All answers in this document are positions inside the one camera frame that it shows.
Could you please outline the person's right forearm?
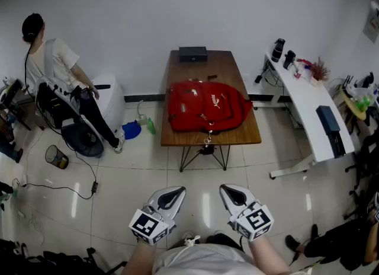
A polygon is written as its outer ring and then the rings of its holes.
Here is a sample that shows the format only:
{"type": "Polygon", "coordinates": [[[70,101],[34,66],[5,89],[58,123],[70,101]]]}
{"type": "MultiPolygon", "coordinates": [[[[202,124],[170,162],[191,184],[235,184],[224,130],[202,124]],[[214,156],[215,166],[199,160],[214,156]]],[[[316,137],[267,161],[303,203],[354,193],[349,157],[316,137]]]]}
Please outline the person's right forearm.
{"type": "Polygon", "coordinates": [[[265,275],[290,275],[289,265],[276,252],[266,236],[248,242],[255,265],[265,275]]]}

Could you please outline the wooden table with metal legs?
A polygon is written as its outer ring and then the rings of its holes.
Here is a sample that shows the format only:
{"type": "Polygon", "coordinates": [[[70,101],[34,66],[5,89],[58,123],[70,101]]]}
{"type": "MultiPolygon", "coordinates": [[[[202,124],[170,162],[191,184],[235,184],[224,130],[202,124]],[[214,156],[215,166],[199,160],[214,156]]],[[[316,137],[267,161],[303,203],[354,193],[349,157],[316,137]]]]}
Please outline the wooden table with metal legs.
{"type": "MultiPolygon", "coordinates": [[[[169,57],[160,144],[166,147],[182,148],[178,169],[183,171],[192,163],[192,160],[188,158],[191,148],[196,147],[198,149],[196,154],[200,155],[198,151],[204,145],[204,139],[208,136],[208,132],[176,132],[171,128],[168,121],[168,90],[171,84],[182,81],[219,82],[236,88],[244,99],[249,101],[250,99],[232,52],[211,50],[208,52],[208,61],[206,62],[180,62],[178,52],[177,50],[171,51],[169,57]]],[[[215,146],[215,150],[211,156],[223,170],[226,170],[230,152],[224,151],[223,148],[230,148],[234,145],[259,144],[261,141],[252,106],[246,120],[239,127],[212,133],[211,145],[215,146]]]]}

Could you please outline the black case with lock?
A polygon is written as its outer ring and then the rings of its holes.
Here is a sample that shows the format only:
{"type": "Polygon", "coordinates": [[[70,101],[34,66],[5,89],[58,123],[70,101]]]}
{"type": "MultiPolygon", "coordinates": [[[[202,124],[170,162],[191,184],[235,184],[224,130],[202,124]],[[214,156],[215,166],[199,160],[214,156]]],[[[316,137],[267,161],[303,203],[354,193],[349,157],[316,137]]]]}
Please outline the black case with lock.
{"type": "Polygon", "coordinates": [[[180,62],[206,62],[208,61],[208,51],[205,46],[179,47],[180,62]]]}

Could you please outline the person's left forearm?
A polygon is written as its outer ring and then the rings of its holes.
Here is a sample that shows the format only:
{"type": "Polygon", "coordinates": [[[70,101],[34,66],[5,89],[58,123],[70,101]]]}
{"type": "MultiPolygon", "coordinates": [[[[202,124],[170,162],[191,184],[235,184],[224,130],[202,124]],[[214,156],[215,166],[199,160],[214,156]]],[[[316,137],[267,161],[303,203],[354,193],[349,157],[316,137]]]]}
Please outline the person's left forearm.
{"type": "Polygon", "coordinates": [[[149,245],[144,241],[138,241],[121,275],[152,275],[156,250],[156,245],[149,245]]]}

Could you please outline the blue dustpan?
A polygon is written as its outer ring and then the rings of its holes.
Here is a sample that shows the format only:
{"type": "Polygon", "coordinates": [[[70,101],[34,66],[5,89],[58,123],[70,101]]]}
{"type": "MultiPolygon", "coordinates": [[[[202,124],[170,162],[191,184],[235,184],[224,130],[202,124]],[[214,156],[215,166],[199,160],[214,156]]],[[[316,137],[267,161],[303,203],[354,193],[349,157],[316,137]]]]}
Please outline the blue dustpan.
{"type": "Polygon", "coordinates": [[[136,138],[142,131],[141,126],[137,120],[122,125],[125,140],[136,138]]]}

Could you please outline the black flat box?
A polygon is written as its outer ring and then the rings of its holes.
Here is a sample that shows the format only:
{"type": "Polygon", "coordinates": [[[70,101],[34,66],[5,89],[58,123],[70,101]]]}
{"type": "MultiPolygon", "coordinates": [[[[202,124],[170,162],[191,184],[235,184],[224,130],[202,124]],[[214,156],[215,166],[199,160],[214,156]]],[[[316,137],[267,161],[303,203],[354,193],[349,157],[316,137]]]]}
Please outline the black flat box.
{"type": "Polygon", "coordinates": [[[327,134],[327,137],[329,139],[334,158],[340,158],[344,156],[346,154],[346,151],[339,131],[332,131],[327,134]]]}

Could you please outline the white drawstring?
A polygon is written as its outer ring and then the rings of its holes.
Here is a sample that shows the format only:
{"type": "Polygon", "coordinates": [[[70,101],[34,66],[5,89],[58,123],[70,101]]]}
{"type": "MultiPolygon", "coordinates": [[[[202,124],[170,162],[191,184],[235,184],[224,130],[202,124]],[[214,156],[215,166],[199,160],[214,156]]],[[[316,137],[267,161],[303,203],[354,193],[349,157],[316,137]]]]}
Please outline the white drawstring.
{"type": "Polygon", "coordinates": [[[188,250],[189,248],[191,247],[194,247],[196,244],[197,244],[197,241],[199,241],[201,238],[200,235],[196,235],[195,237],[193,237],[192,239],[188,239],[186,238],[185,241],[184,241],[184,247],[182,250],[180,250],[176,256],[174,256],[174,258],[172,259],[172,261],[168,264],[168,266],[171,266],[186,250],[188,250]]]}

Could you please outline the black flask bottle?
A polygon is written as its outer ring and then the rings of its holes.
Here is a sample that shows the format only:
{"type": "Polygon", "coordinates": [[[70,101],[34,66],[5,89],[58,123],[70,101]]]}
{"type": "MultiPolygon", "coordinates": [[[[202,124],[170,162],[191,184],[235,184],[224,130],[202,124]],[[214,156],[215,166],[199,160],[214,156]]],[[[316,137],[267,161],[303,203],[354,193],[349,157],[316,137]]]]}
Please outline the black flask bottle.
{"type": "Polygon", "coordinates": [[[273,62],[277,63],[280,60],[280,58],[282,56],[283,49],[284,49],[284,45],[285,45],[285,40],[281,39],[281,38],[278,38],[274,42],[274,47],[273,47],[272,54],[271,54],[271,60],[273,62]]]}

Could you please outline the pile of black chair bases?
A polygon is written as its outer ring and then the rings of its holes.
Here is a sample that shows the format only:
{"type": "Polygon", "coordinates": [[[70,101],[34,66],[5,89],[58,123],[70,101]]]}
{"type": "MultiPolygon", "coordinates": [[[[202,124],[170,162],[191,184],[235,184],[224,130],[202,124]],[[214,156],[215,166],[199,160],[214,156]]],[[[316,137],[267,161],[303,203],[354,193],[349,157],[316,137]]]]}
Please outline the pile of black chair bases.
{"type": "Polygon", "coordinates": [[[0,275],[112,275],[127,265],[125,261],[109,271],[96,263],[94,248],[87,248],[87,257],[44,251],[27,256],[26,244],[0,239],[0,275]]]}

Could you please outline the white rounded appliance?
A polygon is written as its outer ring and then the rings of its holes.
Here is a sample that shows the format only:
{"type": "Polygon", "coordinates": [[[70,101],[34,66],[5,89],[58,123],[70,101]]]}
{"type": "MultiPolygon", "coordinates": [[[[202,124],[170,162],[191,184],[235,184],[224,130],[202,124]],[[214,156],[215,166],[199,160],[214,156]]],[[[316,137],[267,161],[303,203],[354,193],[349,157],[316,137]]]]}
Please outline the white rounded appliance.
{"type": "Polygon", "coordinates": [[[121,85],[112,74],[99,75],[92,80],[95,86],[104,85],[108,88],[99,89],[97,106],[112,132],[117,135],[123,125],[125,100],[121,85]]]}

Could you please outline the black office chairs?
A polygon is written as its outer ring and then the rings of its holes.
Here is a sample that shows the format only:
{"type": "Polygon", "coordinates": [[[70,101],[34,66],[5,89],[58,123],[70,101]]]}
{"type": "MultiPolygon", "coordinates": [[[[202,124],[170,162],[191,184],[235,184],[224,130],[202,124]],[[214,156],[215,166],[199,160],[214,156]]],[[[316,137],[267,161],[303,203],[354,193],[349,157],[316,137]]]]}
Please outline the black office chairs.
{"type": "Polygon", "coordinates": [[[354,152],[352,154],[355,163],[345,168],[345,172],[356,170],[356,183],[354,188],[349,191],[349,195],[354,197],[356,208],[352,212],[344,214],[344,220],[354,215],[361,217],[364,214],[364,208],[368,204],[367,198],[369,191],[364,190],[364,188],[359,185],[363,178],[379,174],[379,127],[372,135],[364,139],[361,150],[357,154],[354,152]]]}

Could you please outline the pink and red small items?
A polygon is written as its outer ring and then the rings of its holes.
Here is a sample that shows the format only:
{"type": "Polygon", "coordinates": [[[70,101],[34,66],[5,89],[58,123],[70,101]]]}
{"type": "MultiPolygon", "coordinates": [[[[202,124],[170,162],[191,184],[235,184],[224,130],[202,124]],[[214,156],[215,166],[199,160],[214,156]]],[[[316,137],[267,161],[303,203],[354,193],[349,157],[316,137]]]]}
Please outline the pink and red small items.
{"type": "Polygon", "coordinates": [[[300,79],[304,76],[311,76],[311,70],[313,68],[313,64],[305,59],[296,58],[293,61],[293,66],[295,69],[294,77],[296,79],[300,79]]]}

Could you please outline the person's white shirt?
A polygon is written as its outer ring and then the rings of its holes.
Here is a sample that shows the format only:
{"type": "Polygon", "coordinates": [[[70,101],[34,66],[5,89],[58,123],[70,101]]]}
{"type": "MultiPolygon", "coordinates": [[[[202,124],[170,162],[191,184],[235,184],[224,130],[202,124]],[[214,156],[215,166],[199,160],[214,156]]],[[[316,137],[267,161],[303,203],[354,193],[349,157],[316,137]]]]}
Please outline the person's white shirt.
{"type": "MultiPolygon", "coordinates": [[[[253,256],[232,247],[199,244],[186,250],[171,266],[168,264],[183,247],[168,250],[153,266],[153,275],[265,275],[253,256]]],[[[297,271],[290,275],[308,275],[297,271]]]]}

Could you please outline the round wooden side table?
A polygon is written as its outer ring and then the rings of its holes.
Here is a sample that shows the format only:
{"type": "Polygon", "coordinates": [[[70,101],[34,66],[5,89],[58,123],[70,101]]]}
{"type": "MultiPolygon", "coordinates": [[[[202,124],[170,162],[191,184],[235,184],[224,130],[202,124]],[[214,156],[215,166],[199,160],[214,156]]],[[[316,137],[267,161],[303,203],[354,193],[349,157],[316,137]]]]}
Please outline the round wooden side table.
{"type": "Polygon", "coordinates": [[[345,91],[343,89],[343,86],[340,85],[339,86],[339,92],[343,98],[343,101],[344,103],[347,105],[347,107],[350,109],[350,111],[352,112],[352,114],[358,119],[358,120],[362,120],[364,121],[367,117],[366,115],[366,111],[361,111],[355,104],[355,102],[353,102],[346,94],[345,94],[345,91]]]}

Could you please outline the person's black trousers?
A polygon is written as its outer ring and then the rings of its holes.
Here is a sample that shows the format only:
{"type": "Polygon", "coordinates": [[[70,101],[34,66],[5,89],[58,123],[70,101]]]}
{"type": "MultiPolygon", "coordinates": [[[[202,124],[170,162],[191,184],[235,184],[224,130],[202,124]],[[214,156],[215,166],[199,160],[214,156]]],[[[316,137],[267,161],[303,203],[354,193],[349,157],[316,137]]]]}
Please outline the person's black trousers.
{"type": "Polygon", "coordinates": [[[210,235],[207,237],[206,244],[217,244],[217,245],[225,245],[228,247],[235,248],[237,250],[243,251],[243,248],[241,245],[239,245],[237,242],[235,242],[233,239],[231,239],[229,236],[225,235],[224,233],[216,233],[214,235],[210,235]]]}

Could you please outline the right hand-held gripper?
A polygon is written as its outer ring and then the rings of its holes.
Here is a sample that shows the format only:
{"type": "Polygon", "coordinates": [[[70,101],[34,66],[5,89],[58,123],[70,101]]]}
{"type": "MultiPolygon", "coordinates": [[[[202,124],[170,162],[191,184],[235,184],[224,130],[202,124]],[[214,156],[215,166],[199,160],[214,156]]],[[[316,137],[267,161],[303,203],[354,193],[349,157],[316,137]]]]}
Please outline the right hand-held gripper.
{"type": "Polygon", "coordinates": [[[271,230],[274,224],[271,212],[265,204],[255,200],[248,188],[222,184],[219,193],[226,210],[232,215],[229,225],[248,241],[252,242],[271,230]]]}

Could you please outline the dried flower bouquet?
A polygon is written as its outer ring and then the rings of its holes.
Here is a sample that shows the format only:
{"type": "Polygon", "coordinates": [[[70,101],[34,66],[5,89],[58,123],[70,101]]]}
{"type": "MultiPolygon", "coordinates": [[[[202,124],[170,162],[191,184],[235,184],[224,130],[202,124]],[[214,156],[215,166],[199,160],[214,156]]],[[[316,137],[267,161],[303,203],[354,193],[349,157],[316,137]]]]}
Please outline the dried flower bouquet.
{"type": "Polygon", "coordinates": [[[330,70],[325,66],[325,62],[318,57],[317,61],[310,65],[310,83],[316,87],[329,79],[330,70]]]}

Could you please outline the wall poster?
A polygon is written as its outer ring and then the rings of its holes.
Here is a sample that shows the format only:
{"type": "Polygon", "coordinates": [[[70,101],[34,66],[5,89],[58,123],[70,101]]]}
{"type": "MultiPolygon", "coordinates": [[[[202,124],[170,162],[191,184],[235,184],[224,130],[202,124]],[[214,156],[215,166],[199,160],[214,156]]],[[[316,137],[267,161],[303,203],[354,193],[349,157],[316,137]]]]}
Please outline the wall poster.
{"type": "Polygon", "coordinates": [[[379,4],[372,0],[363,33],[375,43],[379,36],[379,4]]]}

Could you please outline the white curved desk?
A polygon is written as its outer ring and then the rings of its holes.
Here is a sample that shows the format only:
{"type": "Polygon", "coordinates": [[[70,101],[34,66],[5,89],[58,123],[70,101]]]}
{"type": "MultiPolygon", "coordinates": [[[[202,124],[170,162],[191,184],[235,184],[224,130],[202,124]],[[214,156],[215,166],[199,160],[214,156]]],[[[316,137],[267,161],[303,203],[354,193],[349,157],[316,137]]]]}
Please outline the white curved desk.
{"type": "Polygon", "coordinates": [[[343,143],[345,153],[352,153],[354,151],[354,145],[345,122],[324,85],[311,85],[309,82],[309,75],[297,79],[294,76],[294,68],[290,68],[289,70],[283,68],[283,60],[273,62],[268,53],[265,57],[272,65],[273,70],[276,71],[283,86],[289,93],[311,147],[310,155],[303,158],[299,163],[290,168],[270,172],[270,178],[275,179],[280,176],[295,174],[297,172],[305,172],[316,163],[336,158],[329,138],[316,113],[316,109],[319,106],[328,106],[331,109],[340,128],[339,134],[341,136],[341,142],[343,143]]]}

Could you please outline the red backpack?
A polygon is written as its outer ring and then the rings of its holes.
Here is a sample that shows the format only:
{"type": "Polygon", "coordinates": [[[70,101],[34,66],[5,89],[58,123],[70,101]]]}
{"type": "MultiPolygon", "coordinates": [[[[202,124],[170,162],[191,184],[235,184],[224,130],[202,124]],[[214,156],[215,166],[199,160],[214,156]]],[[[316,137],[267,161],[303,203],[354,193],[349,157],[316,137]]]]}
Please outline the red backpack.
{"type": "Polygon", "coordinates": [[[230,85],[182,81],[171,84],[168,121],[176,132],[223,132],[239,127],[252,108],[251,101],[230,85]]]}

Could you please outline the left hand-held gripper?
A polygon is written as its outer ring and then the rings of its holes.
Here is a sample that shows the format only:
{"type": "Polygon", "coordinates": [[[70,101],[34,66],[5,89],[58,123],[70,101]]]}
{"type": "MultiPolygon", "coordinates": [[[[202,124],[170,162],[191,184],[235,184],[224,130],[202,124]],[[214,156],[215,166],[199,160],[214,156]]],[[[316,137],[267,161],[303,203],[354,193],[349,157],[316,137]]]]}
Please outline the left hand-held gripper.
{"type": "Polygon", "coordinates": [[[158,190],[142,209],[137,209],[129,223],[133,235],[155,245],[176,227],[174,218],[180,211],[187,190],[183,186],[158,190]]]}

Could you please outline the black mesh wastebasket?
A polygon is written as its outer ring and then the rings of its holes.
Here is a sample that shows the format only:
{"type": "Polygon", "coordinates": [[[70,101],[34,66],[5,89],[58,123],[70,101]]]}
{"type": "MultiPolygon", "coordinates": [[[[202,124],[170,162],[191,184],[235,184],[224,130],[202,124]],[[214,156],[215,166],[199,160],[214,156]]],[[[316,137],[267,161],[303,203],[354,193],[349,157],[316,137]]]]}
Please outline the black mesh wastebasket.
{"type": "Polygon", "coordinates": [[[66,169],[69,164],[69,158],[56,145],[47,148],[45,160],[61,170],[66,169]]]}

